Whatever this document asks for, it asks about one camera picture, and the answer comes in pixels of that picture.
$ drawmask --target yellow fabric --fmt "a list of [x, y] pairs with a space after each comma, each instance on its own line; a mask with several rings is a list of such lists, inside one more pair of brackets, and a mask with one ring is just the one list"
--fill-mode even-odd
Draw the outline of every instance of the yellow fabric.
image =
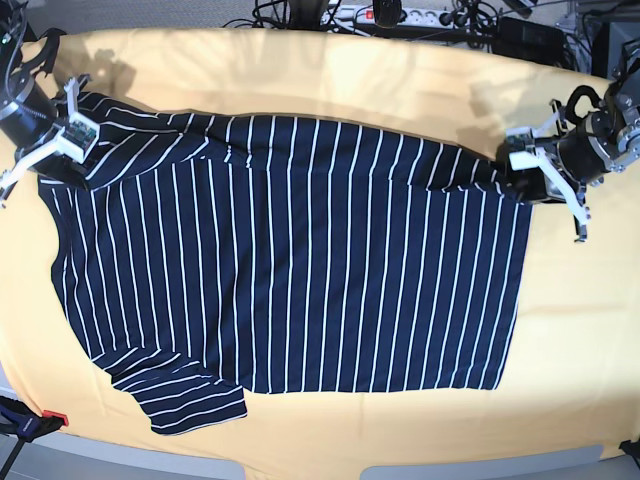
[[[33, 55], [37, 47], [27, 48]], [[67, 37], [56, 78], [162, 111], [317, 115], [492, 155], [504, 128], [537, 124], [551, 98], [595, 78], [481, 53], [301, 32], [116, 31]], [[52, 79], [42, 81], [49, 92]], [[13, 146], [0, 136], [0, 166]], [[590, 190], [590, 238], [564, 206], [535, 210], [520, 312], [497, 391], [247, 393], [249, 416], [183, 436], [151, 433], [68, 327], [50, 281], [55, 226], [22, 180], [0, 212], [0, 361], [34, 409], [75, 435], [240, 462], [252, 479], [355, 480], [373, 465], [512, 457], [640, 433], [640, 168]]]

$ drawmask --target white stripe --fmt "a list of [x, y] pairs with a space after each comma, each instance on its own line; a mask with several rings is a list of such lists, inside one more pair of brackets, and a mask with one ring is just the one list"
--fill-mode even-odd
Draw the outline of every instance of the white stripe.
[[500, 323], [500, 315], [502, 314], [502, 306], [504, 305], [504, 294], [507, 291], [507, 283], [509, 283], [509, 268], [511, 267], [511, 255], [513, 254], [513, 243], [516, 238], [516, 225], [518, 224], [518, 206], [513, 209], [513, 225], [511, 226], [511, 240], [509, 242], [509, 253], [507, 254], [507, 265], [504, 269], [504, 280], [502, 282], [502, 292], [500, 293], [500, 302], [498, 302], [498, 313], [496, 313], [496, 319], [493, 322], [493, 331], [491, 332], [491, 341], [489, 342], [489, 349], [487, 350], [487, 360], [485, 361], [484, 368], [482, 369], [482, 377], [480, 378], [480, 387], [484, 384], [484, 378], [487, 374], [487, 367], [491, 362], [491, 354], [493, 353], [493, 342], [496, 339], [496, 331], [498, 330], [498, 324]]
[[513, 315], [511, 316], [511, 325], [509, 326], [509, 335], [507, 335], [507, 343], [504, 345], [502, 351], [502, 360], [500, 361], [500, 367], [496, 373], [496, 381], [493, 383], [492, 389], [495, 390], [498, 387], [498, 381], [504, 371], [504, 362], [507, 359], [507, 352], [509, 351], [509, 344], [511, 343], [511, 337], [513, 336], [513, 327], [516, 324], [516, 315], [518, 313], [518, 302], [520, 301], [520, 285], [518, 285], [518, 293], [516, 295], [516, 303], [513, 306]]
[[409, 369], [411, 368], [411, 352], [413, 350], [413, 340], [416, 333], [416, 322], [418, 320], [418, 310], [420, 309], [420, 300], [422, 293], [422, 280], [424, 279], [424, 259], [427, 250], [427, 237], [429, 236], [429, 209], [431, 208], [431, 192], [427, 192], [427, 206], [425, 208], [424, 215], [424, 233], [422, 236], [422, 254], [420, 259], [420, 275], [418, 279], [418, 287], [416, 288], [416, 302], [413, 310], [413, 322], [411, 324], [411, 336], [409, 337], [409, 348], [407, 349], [407, 364], [404, 372], [404, 386], [403, 390], [407, 389], [407, 382], [409, 381]]
[[178, 130], [153, 130], [153, 129], [146, 129], [146, 128], [138, 128], [138, 127], [131, 127], [129, 125], [122, 125], [120, 123], [116, 123], [112, 121], [103, 122], [100, 125], [102, 126], [108, 125], [111, 127], [119, 128], [121, 130], [128, 130], [129, 132], [136, 132], [136, 133], [179, 133]]
[[251, 138], [253, 137], [253, 121], [256, 117], [251, 117], [249, 119], [249, 131], [247, 132], [247, 168], [251, 168], [251, 160], [253, 159], [253, 155], [251, 154]]
[[442, 189], [443, 192], [445, 192], [448, 188], [451, 188], [451, 185], [453, 185], [453, 179], [456, 176], [456, 170], [458, 169], [458, 162], [460, 160], [461, 153], [462, 149], [458, 148], [458, 154], [456, 155], [456, 159], [453, 162], [453, 168], [451, 169], [451, 178], [449, 178], [449, 183], [447, 184], [447, 186]]
[[89, 357], [92, 357], [93, 354], [91, 352], [91, 345], [89, 344], [89, 336], [87, 335], [87, 327], [84, 323], [84, 317], [82, 315], [82, 310], [80, 309], [80, 303], [78, 302], [78, 274], [76, 273], [76, 266], [73, 261], [73, 253], [69, 255], [71, 259], [71, 272], [73, 273], [73, 277], [75, 278], [75, 284], [73, 286], [73, 298], [75, 300], [76, 308], [78, 309], [78, 316], [80, 317], [80, 324], [82, 325], [82, 331], [84, 333], [84, 340], [87, 345], [87, 354]]
[[256, 214], [253, 204], [253, 169], [247, 161], [249, 168], [249, 203], [251, 205], [251, 354], [253, 358], [253, 375], [251, 376], [251, 390], [256, 388]]
[[342, 122], [338, 122], [336, 129], [336, 137], [333, 142], [333, 153], [331, 155], [331, 165], [329, 166], [329, 172], [327, 173], [327, 280], [324, 286], [324, 309], [322, 313], [322, 346], [320, 348], [320, 377], [319, 377], [319, 390], [322, 390], [322, 378], [324, 374], [324, 349], [327, 339], [327, 310], [329, 307], [329, 285], [331, 283], [331, 227], [332, 227], [332, 212], [331, 195], [333, 187], [333, 169], [336, 164], [336, 152], [338, 151], [338, 143], [340, 142], [340, 133], [342, 131]]
[[142, 172], [140, 172], [138, 174], [138, 176], [140, 175], [144, 175], [147, 172], [150, 172], [151, 170], [154, 170], [158, 165], [160, 165], [162, 162], [164, 162], [164, 160], [167, 158], [167, 156], [169, 155], [169, 153], [171, 153], [171, 151], [173, 150], [173, 148], [180, 142], [180, 140], [182, 140], [184, 138], [184, 135], [182, 135], [181, 133], [178, 134], [178, 136], [176, 137], [175, 141], [169, 145], [169, 148], [167, 148], [164, 153], [160, 156], [160, 158], [158, 159], [158, 161], [156, 163], [154, 163], [153, 165], [151, 165], [149, 168], [147, 168], [146, 170], [143, 170]]
[[93, 108], [91, 109], [91, 111], [92, 111], [92, 112], [95, 112], [95, 111], [98, 109], [98, 107], [99, 107], [100, 105], [102, 105], [102, 102], [104, 102], [104, 101], [106, 101], [106, 100], [111, 100], [111, 98], [109, 98], [109, 97], [104, 97], [102, 100], [100, 100], [98, 103], [96, 103], [96, 106], [95, 106], [95, 107], [93, 107]]
[[229, 123], [227, 123], [227, 134], [225, 140], [227, 142], [227, 156], [224, 157], [224, 163], [229, 163], [229, 159], [231, 158], [231, 145], [229, 145], [229, 140], [231, 138], [231, 124], [236, 119], [236, 117], [231, 117], [229, 119]]
[[109, 365], [108, 367], [104, 367], [103, 370], [105, 371], [109, 371], [111, 370], [113, 367], [115, 367], [116, 365], [119, 365], [120, 362], [122, 362], [123, 360], [125, 360], [126, 358], [129, 358], [131, 355], [133, 355], [134, 353], [136, 353], [138, 350], [140, 350], [138, 347], [133, 347], [131, 350], [129, 350], [127, 353], [125, 353], [122, 357], [120, 357], [118, 360], [116, 360], [115, 362], [113, 362], [111, 365]]
[[191, 324], [189, 322], [189, 301], [187, 299], [187, 278], [184, 271], [184, 244], [182, 241], [182, 218], [180, 216], [180, 203], [178, 201], [178, 183], [176, 179], [176, 164], [171, 165], [173, 177], [173, 193], [176, 207], [176, 224], [178, 227], [178, 249], [180, 251], [180, 273], [182, 275], [182, 301], [184, 303], [184, 323], [187, 334], [187, 356], [191, 357]]
[[193, 380], [194, 378], [208, 378], [203, 375], [191, 375], [189, 377], [176, 378], [175, 380], [168, 380], [166, 382], [158, 383], [157, 385], [151, 385], [150, 387], [141, 388], [140, 390], [134, 390], [133, 392], [129, 392], [131, 395], [136, 395], [142, 392], [148, 392], [149, 390], [155, 390], [156, 388], [166, 387], [167, 385], [172, 385], [174, 383], [186, 382], [187, 380]]
[[216, 237], [216, 286], [218, 289], [218, 376], [222, 377], [222, 286], [220, 282], [220, 234], [218, 232], [218, 213], [216, 211], [216, 195], [213, 186], [211, 161], [209, 161], [209, 192], [211, 193], [211, 209], [213, 211], [213, 231]]
[[124, 108], [120, 108], [120, 107], [111, 107], [109, 110], [107, 110], [107, 113], [105, 114], [105, 117], [108, 117], [109, 114], [111, 113], [111, 110], [117, 110], [119, 112], [123, 112], [123, 113], [129, 113], [131, 115], [135, 115], [136, 117], [140, 117], [140, 118], [158, 118], [158, 114], [148, 114], [148, 113], [136, 113], [136, 112], [132, 112], [131, 110], [126, 110]]
[[471, 354], [471, 365], [467, 369], [467, 376], [464, 382], [464, 388], [469, 386], [469, 376], [471, 375], [471, 369], [476, 361], [476, 352], [478, 350], [478, 341], [480, 340], [480, 334], [482, 333], [482, 327], [484, 325], [484, 315], [487, 310], [487, 299], [489, 298], [489, 289], [491, 288], [491, 277], [493, 276], [493, 262], [496, 259], [496, 247], [498, 244], [498, 233], [500, 231], [500, 213], [502, 211], [502, 197], [498, 200], [498, 213], [496, 215], [496, 229], [493, 235], [493, 251], [491, 252], [491, 262], [489, 263], [489, 274], [487, 275], [487, 286], [484, 292], [484, 302], [482, 304], [482, 313], [480, 314], [480, 325], [478, 325], [478, 331], [476, 332], [476, 340], [473, 345], [473, 353]]
[[149, 242], [147, 240], [147, 219], [144, 213], [144, 202], [142, 201], [142, 187], [140, 186], [140, 176], [136, 175], [136, 188], [138, 189], [138, 201], [140, 202], [140, 223], [142, 224], [142, 238], [144, 239], [144, 255], [147, 261], [147, 280], [149, 281], [149, 297], [151, 299], [151, 315], [153, 317], [154, 332], [156, 337], [156, 348], [160, 348], [160, 334], [158, 327], [158, 315], [156, 313], [156, 300], [153, 293], [153, 280], [151, 278], [151, 261], [149, 259]]
[[194, 365], [198, 365], [199, 363], [200, 362], [198, 362], [197, 360], [195, 360], [193, 362], [189, 362], [186, 365], [182, 365], [181, 367], [178, 367], [175, 370], [172, 370], [171, 373], [178, 373], [180, 370], [184, 370], [185, 368], [193, 367]]
[[[396, 157], [400, 154], [404, 136], [400, 137], [398, 151]], [[382, 325], [382, 311], [384, 310], [384, 300], [387, 290], [387, 274], [389, 273], [389, 240], [391, 237], [391, 206], [393, 200], [393, 183], [389, 181], [389, 193], [387, 196], [387, 232], [384, 242], [384, 267], [382, 270], [382, 287], [380, 289], [380, 307], [378, 308], [378, 325], [376, 327], [376, 343], [373, 349], [373, 368], [371, 369], [371, 381], [369, 383], [369, 391], [373, 392], [373, 383], [376, 379], [376, 370], [378, 367], [378, 347], [380, 344], [380, 326]]]
[[111, 248], [113, 249], [113, 269], [116, 274], [116, 286], [118, 287], [118, 298], [120, 299], [120, 313], [122, 315], [122, 325], [124, 327], [124, 334], [127, 337], [127, 347], [131, 348], [131, 341], [129, 339], [129, 328], [127, 326], [127, 318], [124, 313], [124, 302], [122, 299], [122, 287], [120, 285], [120, 273], [118, 271], [118, 255], [116, 250], [116, 240], [113, 236], [113, 229], [111, 228], [111, 215], [109, 215], [109, 196], [111, 195], [111, 187], [107, 187], [107, 198], [105, 202], [105, 210], [107, 211], [107, 229], [109, 230], [109, 238], [111, 239]]
[[167, 271], [167, 248], [164, 244], [164, 227], [163, 227], [163, 216], [162, 216], [162, 206], [160, 202], [160, 187], [158, 185], [158, 171], [153, 171], [153, 176], [156, 185], [156, 201], [158, 205], [158, 228], [160, 229], [160, 245], [162, 246], [162, 265], [164, 267], [164, 284], [165, 290], [167, 294], [167, 315], [169, 319], [169, 329], [171, 330], [171, 350], [175, 351], [176, 349], [176, 334], [173, 329], [173, 313], [171, 311], [171, 291], [169, 290], [169, 272]]
[[[133, 365], [131, 365], [129, 368], [127, 368], [124, 372], [126, 372], [126, 371], [128, 371], [128, 370], [131, 370], [131, 369], [132, 369], [132, 368], [134, 368], [134, 367], [137, 367], [139, 364], [141, 364], [141, 363], [142, 363], [142, 362], [144, 362], [145, 360], [149, 360], [150, 358], [155, 357], [158, 353], [160, 353], [160, 351], [157, 351], [157, 352], [155, 352], [155, 353], [153, 353], [153, 354], [149, 355], [148, 357], [145, 357], [145, 358], [140, 359], [138, 362], [134, 363], [134, 364], [133, 364]], [[180, 357], [180, 354], [179, 354], [179, 353], [177, 353], [177, 354], [175, 354], [173, 357], [171, 357], [169, 360], [166, 360], [165, 362], [162, 362], [162, 363], [161, 363], [161, 364], [159, 364], [159, 365], [154, 365], [153, 367], [143, 368], [142, 370], [140, 370], [140, 371], [138, 371], [138, 372], [135, 372], [135, 373], [132, 373], [131, 375], [129, 375], [129, 376], [128, 376], [128, 377], [126, 377], [126, 378], [123, 378], [122, 380], [118, 380], [116, 383], [114, 383], [114, 384], [113, 384], [113, 386], [114, 386], [114, 387], [117, 387], [118, 385], [120, 385], [120, 384], [122, 384], [122, 383], [126, 382], [127, 380], [131, 380], [132, 378], [135, 378], [135, 377], [137, 377], [138, 375], [141, 375], [141, 374], [143, 374], [143, 373], [145, 373], [145, 372], [149, 372], [149, 371], [151, 371], [151, 370], [158, 370], [158, 371], [161, 371], [160, 369], [161, 369], [162, 367], [164, 367], [164, 366], [166, 366], [166, 365], [169, 365], [170, 363], [172, 363], [172, 362], [174, 362], [175, 360], [177, 360], [179, 357]]]
[[142, 328], [142, 315], [140, 314], [140, 299], [138, 298], [138, 280], [136, 279], [136, 269], [133, 264], [133, 248], [131, 246], [131, 231], [129, 229], [129, 214], [124, 203], [124, 195], [122, 194], [122, 185], [120, 185], [120, 205], [122, 205], [122, 216], [124, 218], [124, 229], [127, 234], [127, 246], [129, 251], [129, 267], [131, 268], [131, 280], [133, 282], [133, 298], [136, 305], [136, 314], [138, 315], [138, 329], [140, 330], [140, 343], [145, 346], [144, 329]]
[[304, 309], [304, 346], [302, 348], [302, 391], [305, 389], [307, 374], [307, 350], [309, 349], [309, 302], [311, 297], [311, 272], [313, 270], [313, 214], [311, 211], [311, 175], [313, 173], [313, 162], [316, 156], [318, 144], [318, 131], [320, 122], [316, 119], [316, 128], [313, 132], [313, 142], [311, 144], [311, 158], [309, 159], [309, 170], [307, 171], [307, 290], [305, 293]]
[[167, 414], [167, 413], [179, 412], [180, 410], [182, 410], [183, 408], [188, 407], [189, 405], [193, 405], [194, 403], [198, 403], [198, 402], [204, 402], [205, 400], [209, 400], [211, 398], [226, 397], [227, 395], [231, 395], [232, 393], [236, 393], [241, 388], [242, 387], [236, 387], [233, 390], [229, 390], [228, 392], [212, 393], [211, 395], [207, 395], [206, 397], [197, 398], [195, 400], [191, 400], [190, 402], [184, 403], [184, 404], [180, 405], [178, 408], [172, 408], [170, 410], [162, 410], [160, 412], [150, 413], [149, 414], [149, 418], [157, 417], [158, 415], [164, 415], [164, 414]]
[[418, 150], [418, 154], [416, 158], [413, 160], [413, 165], [411, 166], [411, 172], [409, 173], [409, 178], [407, 180], [407, 185], [409, 186], [407, 192], [407, 216], [405, 218], [405, 231], [404, 231], [404, 248], [402, 251], [402, 271], [400, 274], [400, 288], [398, 290], [398, 305], [396, 306], [396, 321], [393, 327], [393, 341], [391, 342], [391, 355], [389, 357], [389, 373], [387, 374], [387, 392], [391, 388], [391, 375], [393, 373], [393, 362], [396, 352], [396, 339], [398, 337], [398, 324], [400, 323], [400, 309], [402, 307], [402, 297], [404, 295], [404, 278], [407, 271], [407, 253], [409, 251], [409, 233], [410, 233], [410, 222], [411, 222], [411, 198], [413, 195], [413, 187], [411, 186], [411, 181], [413, 180], [413, 172], [416, 169], [416, 165], [418, 164], [418, 159], [422, 154], [422, 145], [424, 142], [420, 143], [420, 148]]
[[232, 420], [237, 420], [238, 418], [244, 418], [246, 416], [247, 414], [243, 413], [241, 415], [236, 415], [235, 417], [225, 418], [224, 420], [220, 420], [219, 422], [203, 423], [202, 425], [196, 425], [195, 427], [191, 427], [188, 430], [182, 430], [178, 433], [164, 433], [163, 435], [165, 437], [175, 437], [177, 435], [184, 435], [185, 433], [193, 432], [194, 430], [199, 430], [204, 427], [210, 427], [212, 425], [220, 425], [223, 423], [231, 422]]
[[202, 315], [202, 364], [204, 368], [207, 368], [207, 310], [204, 304], [204, 277], [202, 273], [202, 239], [200, 238], [200, 209], [198, 204], [198, 187], [196, 185], [196, 170], [194, 160], [191, 159], [191, 186], [193, 189], [193, 210], [195, 212], [196, 220], [196, 245], [198, 246], [198, 278], [200, 280], [200, 291], [198, 296], [200, 297], [200, 313]]
[[[71, 202], [71, 190], [67, 190], [69, 194], [69, 201]], [[100, 327], [98, 326], [98, 316], [96, 315], [96, 304], [93, 301], [93, 290], [91, 288], [91, 282], [89, 281], [89, 249], [87, 248], [87, 240], [84, 236], [84, 227], [82, 225], [82, 219], [80, 218], [80, 204], [78, 203], [78, 191], [75, 191], [76, 199], [76, 218], [78, 219], [78, 230], [80, 230], [80, 238], [82, 239], [82, 248], [84, 249], [84, 280], [87, 283], [87, 292], [89, 293], [89, 302], [91, 303], [91, 311], [93, 312], [93, 324], [96, 327], [96, 334], [98, 335], [98, 343], [100, 348], [104, 352], [104, 344], [102, 343], [102, 335], [100, 335]]]
[[474, 183], [476, 181], [476, 171], [478, 170], [479, 164], [480, 164], [480, 159], [476, 158], [476, 161], [473, 164], [473, 168], [471, 169], [471, 180], [469, 180], [469, 183]]
[[438, 306], [438, 294], [440, 293], [440, 278], [442, 275], [442, 260], [444, 258], [444, 243], [447, 238], [447, 217], [449, 216], [449, 200], [451, 194], [446, 194], [444, 204], [444, 220], [442, 221], [442, 238], [440, 239], [440, 258], [438, 259], [438, 275], [436, 277], [436, 285], [433, 293], [433, 306], [431, 307], [431, 319], [429, 320], [429, 332], [427, 333], [427, 344], [424, 349], [424, 361], [422, 363], [422, 376], [420, 377], [420, 389], [424, 388], [424, 377], [427, 373], [427, 362], [429, 359], [429, 347], [431, 346], [431, 333], [433, 332], [433, 323], [436, 318], [436, 308]]
[[191, 115], [189, 115], [189, 120], [187, 120], [187, 125], [186, 127], [184, 127], [184, 131], [183, 133], [187, 133], [187, 131], [189, 130], [189, 127], [191, 126], [191, 122], [193, 122], [193, 113]]
[[193, 387], [193, 388], [190, 388], [189, 390], [185, 390], [184, 392], [176, 393], [175, 395], [167, 395], [166, 397], [152, 398], [151, 400], [145, 400], [144, 402], [138, 402], [138, 404], [147, 405], [148, 403], [162, 402], [164, 400], [169, 400], [171, 398], [180, 398], [182, 396], [185, 396], [187, 393], [195, 392], [196, 390], [200, 390], [201, 388], [208, 387], [209, 385], [211, 385], [211, 383], [210, 382], [206, 382], [206, 383], [203, 383], [202, 385], [199, 385], [197, 387]]
[[273, 157], [273, 137], [276, 131], [276, 117], [271, 117], [271, 133], [269, 135], [269, 158], [267, 159], [267, 202], [269, 214], [269, 344], [267, 352], [267, 384], [268, 393], [273, 391], [271, 387], [271, 348], [273, 343], [273, 284], [275, 281], [274, 265], [275, 254], [273, 247], [273, 206], [271, 205], [271, 159]]
[[409, 178], [407, 180], [407, 185], [411, 185], [413, 182], [413, 174], [416, 171], [416, 167], [418, 166], [418, 160], [422, 156], [422, 151], [424, 150], [424, 140], [420, 139], [420, 146], [418, 147], [418, 153], [416, 154], [416, 158], [413, 161], [413, 165], [411, 166], [411, 171], [409, 172]]
[[[58, 204], [58, 196], [56, 195], [55, 190], [51, 190], [51, 194], [53, 195], [53, 202], [55, 203], [56, 210], [58, 211], [58, 217], [62, 220], [62, 213], [60, 212], [60, 205]], [[62, 298], [64, 300], [64, 315], [69, 321], [69, 307], [67, 305], [67, 258], [69, 254], [64, 256], [64, 262], [62, 264]]]
[[84, 95], [82, 96], [82, 98], [80, 98], [80, 96], [78, 96], [78, 102], [84, 102], [87, 98], [89, 98], [90, 95], [96, 93], [96, 92], [82, 92]]
[[235, 336], [236, 381], [240, 383], [240, 340], [238, 338], [238, 238], [236, 234], [236, 208], [233, 193], [233, 167], [229, 164], [229, 202], [231, 205], [231, 237], [233, 238], [233, 333]]
[[380, 155], [380, 147], [382, 146], [382, 138], [383, 138], [382, 130], [378, 133], [378, 145], [376, 146], [376, 153], [373, 157], [373, 163], [371, 164], [371, 169], [369, 170], [369, 186], [367, 189], [367, 248], [365, 253], [365, 264], [364, 264], [364, 285], [362, 286], [362, 298], [360, 300], [360, 319], [358, 321], [358, 342], [356, 344], [356, 363], [355, 363], [355, 374], [353, 375], [353, 391], [356, 391], [357, 383], [358, 383], [358, 372], [360, 371], [360, 347], [362, 344], [362, 323], [364, 321], [364, 307], [367, 300], [367, 288], [369, 284], [369, 262], [370, 262], [370, 253], [371, 253], [371, 201], [372, 201], [372, 190], [373, 190], [373, 173], [378, 165], [378, 158]]
[[460, 241], [458, 242], [458, 256], [456, 260], [456, 272], [453, 276], [453, 288], [451, 295], [451, 301], [449, 302], [449, 316], [447, 317], [447, 327], [444, 331], [444, 338], [442, 340], [442, 348], [440, 349], [440, 362], [438, 363], [438, 376], [436, 377], [435, 388], [438, 388], [438, 384], [440, 383], [440, 379], [442, 378], [442, 362], [444, 361], [444, 354], [447, 350], [447, 344], [449, 343], [449, 329], [451, 328], [451, 317], [453, 315], [453, 306], [456, 302], [456, 297], [458, 296], [458, 278], [460, 275], [460, 259], [462, 258], [462, 246], [464, 244], [464, 228], [467, 220], [467, 200], [468, 200], [468, 191], [464, 192], [464, 204], [462, 206], [462, 225], [460, 225]]
[[135, 133], [132, 133], [131, 135], [129, 135], [127, 138], [125, 138], [121, 143], [117, 144], [115, 147], [113, 147], [111, 150], [109, 150], [104, 157], [102, 157], [100, 159], [100, 161], [98, 162], [98, 164], [93, 167], [93, 169], [91, 170], [91, 172], [89, 172], [86, 176], [87, 180], [91, 180], [93, 177], [95, 177], [96, 173], [98, 173], [98, 171], [100, 170], [100, 168], [102, 168], [102, 165], [104, 165], [104, 163], [109, 159], [109, 157], [111, 156], [111, 154], [113, 154], [116, 150], [118, 150], [118, 148], [120, 148], [121, 146], [123, 146], [125, 143], [127, 143], [129, 140], [131, 140], [133, 137], [135, 136]]
[[291, 162], [298, 131], [298, 117], [293, 118], [293, 132], [289, 146], [289, 162], [287, 164], [287, 215], [289, 219], [289, 277], [287, 279], [287, 333], [284, 356], [284, 391], [289, 389], [289, 337], [291, 332], [291, 282], [293, 276], [293, 219], [291, 218]]
[[438, 155], [436, 155], [436, 160], [433, 162], [433, 167], [431, 168], [431, 175], [429, 176], [429, 181], [427, 182], [427, 190], [431, 188], [431, 182], [433, 182], [433, 177], [436, 174], [436, 170], [438, 169], [438, 163], [440, 162], [440, 157], [442, 156], [442, 152], [444, 151], [444, 144], [440, 144], [440, 150], [438, 150]]
[[353, 203], [353, 172], [360, 154], [360, 141], [362, 140], [362, 125], [358, 126], [358, 138], [356, 139], [355, 152], [349, 169], [347, 192], [347, 265], [344, 272], [344, 292], [342, 294], [342, 316], [340, 318], [340, 345], [338, 347], [338, 368], [336, 371], [336, 391], [340, 390], [340, 377], [342, 374], [342, 348], [344, 345], [344, 323], [347, 315], [347, 297], [349, 296], [349, 282], [351, 280], [351, 210]]
[[[148, 355], [148, 356], [146, 356], [146, 357], [142, 357], [142, 358], [140, 358], [140, 359], [136, 360], [136, 361], [135, 361], [135, 362], [133, 362], [131, 365], [129, 365], [128, 367], [126, 367], [124, 370], [122, 370], [122, 371], [118, 372], [118, 375], [122, 375], [122, 374], [124, 374], [124, 373], [127, 373], [129, 370], [131, 370], [131, 369], [133, 369], [133, 368], [136, 368], [136, 367], [137, 367], [138, 365], [140, 365], [142, 362], [144, 362], [144, 361], [146, 361], [146, 360], [150, 360], [150, 359], [152, 359], [152, 358], [154, 358], [154, 357], [156, 357], [156, 356], [160, 355], [160, 353], [161, 353], [161, 352], [162, 352], [162, 350], [157, 349], [157, 350], [156, 350], [155, 352], [153, 352], [151, 355]], [[175, 360], [175, 359], [176, 359], [176, 358], [178, 358], [179, 356], [180, 356], [180, 354], [178, 353], [178, 354], [176, 354], [176, 355], [173, 357], [173, 359]], [[143, 372], [143, 371], [152, 370], [153, 368], [155, 368], [155, 367], [152, 367], [152, 368], [146, 368], [146, 369], [144, 369], [144, 370], [141, 370], [140, 372], [136, 372], [136, 373], [134, 373], [134, 374], [132, 374], [132, 375], [130, 375], [130, 376], [128, 376], [128, 377], [126, 377], [126, 378], [123, 378], [123, 379], [121, 379], [121, 380], [118, 380], [118, 381], [117, 381], [117, 382], [115, 382], [115, 383], [112, 383], [111, 385], [113, 385], [114, 387], [116, 387], [116, 386], [118, 386], [119, 384], [121, 384], [122, 382], [124, 382], [125, 380], [127, 380], [127, 378], [135, 377], [135, 376], [136, 376], [136, 375], [138, 375], [139, 373], [141, 373], [141, 372]]]
[[115, 183], [115, 182], [117, 182], [118, 180], [120, 180], [120, 179], [122, 178], [122, 176], [123, 176], [125, 173], [127, 173], [127, 171], [131, 168], [131, 165], [133, 165], [133, 164], [134, 164], [134, 162], [138, 159], [138, 157], [140, 156], [140, 154], [141, 154], [142, 152], [144, 152], [144, 151], [147, 149], [147, 147], [148, 147], [149, 145], [151, 145], [151, 144], [153, 143], [153, 141], [154, 141], [156, 138], [158, 138], [158, 135], [154, 135], [153, 137], [151, 137], [151, 139], [150, 139], [147, 143], [145, 143], [145, 144], [143, 145], [143, 147], [142, 147], [140, 150], [138, 150], [138, 151], [136, 152], [136, 154], [135, 154], [133, 157], [131, 157], [131, 160], [129, 160], [129, 162], [127, 162], [127, 164], [126, 164], [126, 165], [124, 166], [124, 168], [120, 171], [120, 173], [119, 173], [118, 175], [116, 175], [115, 177], [113, 177], [109, 182], [105, 183], [105, 184], [103, 185], [103, 187], [107, 187], [107, 186], [111, 185], [112, 183]]
[[402, 145], [404, 143], [404, 135], [400, 135], [400, 142], [398, 144], [398, 150], [396, 150], [396, 158], [393, 161], [393, 165], [389, 169], [389, 181], [393, 180], [393, 172], [396, 169], [396, 165], [398, 165], [398, 161], [400, 160], [400, 151], [402, 150]]
[[458, 350], [456, 353], [456, 364], [453, 367], [453, 373], [451, 374], [451, 382], [449, 388], [453, 387], [456, 374], [458, 373], [458, 367], [460, 365], [460, 351], [462, 349], [462, 342], [464, 341], [465, 334], [467, 332], [467, 322], [469, 320], [469, 309], [471, 308], [471, 299], [473, 298], [474, 286], [476, 283], [476, 271], [478, 269], [478, 255], [480, 253], [480, 245], [482, 244], [482, 228], [484, 225], [484, 206], [486, 203], [487, 194], [482, 194], [482, 204], [480, 205], [480, 224], [478, 225], [478, 240], [476, 242], [476, 256], [473, 260], [473, 270], [471, 271], [471, 285], [469, 286], [469, 296], [467, 298], [467, 308], [464, 312], [464, 321], [462, 322], [462, 333], [460, 334], [460, 340], [458, 340]]
[[137, 386], [137, 385], [140, 385], [141, 383], [147, 383], [147, 382], [149, 382], [149, 381], [150, 381], [150, 380], [146, 379], [146, 380], [139, 380], [139, 381], [137, 381], [137, 382], [133, 382], [131, 385], [127, 385], [126, 387], [122, 387], [122, 388], [120, 389], [120, 391], [121, 391], [121, 392], [129, 392], [129, 389], [130, 389], [130, 388], [133, 388], [133, 387], [135, 387], [135, 386]]
[[174, 423], [168, 423], [168, 424], [166, 424], [166, 425], [155, 425], [155, 424], [153, 424], [153, 426], [154, 426], [154, 427], [156, 427], [156, 428], [157, 428], [157, 429], [159, 429], [159, 430], [163, 430], [163, 429], [165, 429], [165, 428], [175, 427], [176, 425], [180, 425], [181, 423], [185, 422], [186, 420], [189, 420], [190, 418], [198, 417], [198, 416], [200, 416], [200, 415], [207, 415], [207, 414], [209, 414], [209, 413], [218, 412], [218, 411], [220, 411], [220, 410], [223, 410], [223, 409], [228, 408], [228, 407], [232, 407], [233, 405], [237, 405], [237, 404], [239, 404], [239, 403], [243, 403], [243, 402], [244, 402], [244, 400], [243, 400], [243, 399], [236, 400], [235, 402], [227, 403], [226, 405], [223, 405], [223, 406], [218, 407], [218, 408], [213, 408], [213, 409], [211, 409], [211, 410], [206, 410], [206, 411], [202, 411], [202, 412], [192, 413], [191, 415], [187, 415], [187, 416], [186, 416], [186, 417], [184, 417], [182, 420], [179, 420], [179, 421], [174, 422]]

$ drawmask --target striped shirt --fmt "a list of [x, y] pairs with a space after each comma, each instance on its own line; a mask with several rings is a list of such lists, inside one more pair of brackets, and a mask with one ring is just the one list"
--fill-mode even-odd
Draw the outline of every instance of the striped shirt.
[[497, 387], [531, 211], [490, 162], [348, 123], [80, 107], [91, 190], [40, 179], [52, 280], [154, 432], [243, 417], [243, 389]]

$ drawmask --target power strip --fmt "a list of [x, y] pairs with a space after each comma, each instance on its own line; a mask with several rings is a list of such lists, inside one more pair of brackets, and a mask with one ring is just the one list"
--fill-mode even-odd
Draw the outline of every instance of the power strip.
[[341, 22], [348, 22], [353, 28], [376, 34], [383, 37], [392, 38], [418, 38], [434, 35], [433, 40], [467, 41], [480, 40], [469, 32], [469, 19], [460, 13], [451, 13], [446, 10], [432, 10], [427, 8], [404, 8], [401, 21], [391, 29], [378, 27], [375, 23], [373, 8], [362, 5], [341, 5], [336, 12], [335, 18]]

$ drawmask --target black clamp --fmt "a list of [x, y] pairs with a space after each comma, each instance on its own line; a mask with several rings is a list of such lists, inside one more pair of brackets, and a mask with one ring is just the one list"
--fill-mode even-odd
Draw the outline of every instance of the black clamp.
[[18, 442], [0, 469], [0, 480], [7, 477], [25, 443], [31, 443], [36, 438], [58, 431], [63, 425], [68, 425], [63, 415], [58, 416], [52, 413], [43, 413], [43, 415], [45, 416], [36, 415], [22, 402], [0, 397], [0, 434], [15, 435], [18, 438]]

